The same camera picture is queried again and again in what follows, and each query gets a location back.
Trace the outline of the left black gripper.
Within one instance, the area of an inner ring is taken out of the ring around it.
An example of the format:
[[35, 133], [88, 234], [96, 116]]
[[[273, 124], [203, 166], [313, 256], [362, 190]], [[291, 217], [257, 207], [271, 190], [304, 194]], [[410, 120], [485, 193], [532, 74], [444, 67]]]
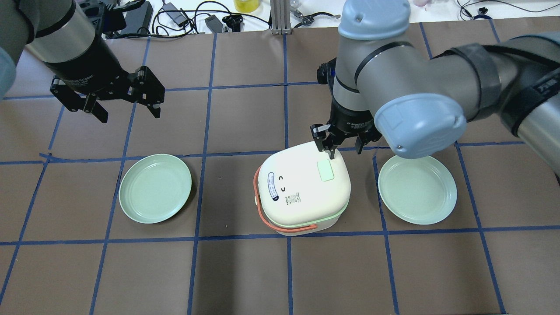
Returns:
[[157, 76], [148, 66], [140, 66], [134, 73], [126, 72], [100, 37], [72, 60], [44, 64], [57, 76], [52, 79], [50, 92], [70, 112], [81, 110], [107, 123], [109, 114], [90, 94], [95, 93], [101, 100], [120, 98], [136, 102], [144, 105], [154, 118], [161, 116], [165, 87]]

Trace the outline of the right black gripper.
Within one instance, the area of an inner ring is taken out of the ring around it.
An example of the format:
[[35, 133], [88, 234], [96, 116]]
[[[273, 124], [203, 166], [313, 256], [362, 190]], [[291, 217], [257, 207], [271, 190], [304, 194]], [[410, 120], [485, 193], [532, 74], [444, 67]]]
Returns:
[[312, 124], [310, 131], [318, 151], [328, 153], [330, 160], [335, 158], [335, 142], [356, 137], [355, 151], [360, 155], [367, 144], [382, 137], [369, 110], [347, 109], [334, 98], [327, 124]]

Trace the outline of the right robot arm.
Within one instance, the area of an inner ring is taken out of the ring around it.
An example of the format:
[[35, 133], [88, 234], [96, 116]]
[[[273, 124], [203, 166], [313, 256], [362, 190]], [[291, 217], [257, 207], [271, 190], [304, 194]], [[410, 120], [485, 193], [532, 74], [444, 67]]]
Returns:
[[472, 43], [424, 59], [409, 42], [406, 0], [348, 0], [334, 60], [317, 70], [332, 97], [330, 119], [313, 124], [320, 152], [334, 158], [346, 138], [360, 154], [384, 138], [404, 159], [442, 151], [468, 122], [496, 114], [559, 173], [559, 32]]

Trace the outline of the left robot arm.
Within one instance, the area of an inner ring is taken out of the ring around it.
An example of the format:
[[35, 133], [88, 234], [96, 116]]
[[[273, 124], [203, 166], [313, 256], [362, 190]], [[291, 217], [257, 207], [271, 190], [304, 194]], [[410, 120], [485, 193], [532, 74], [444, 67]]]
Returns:
[[66, 110], [89, 113], [106, 123], [109, 115], [100, 101], [121, 99], [144, 105], [159, 118], [165, 99], [160, 80], [147, 66], [126, 72], [102, 37], [124, 29], [124, 12], [142, 4], [142, 0], [124, 5], [100, 0], [3, 0], [1, 96], [12, 88], [26, 49], [54, 73], [49, 90]]

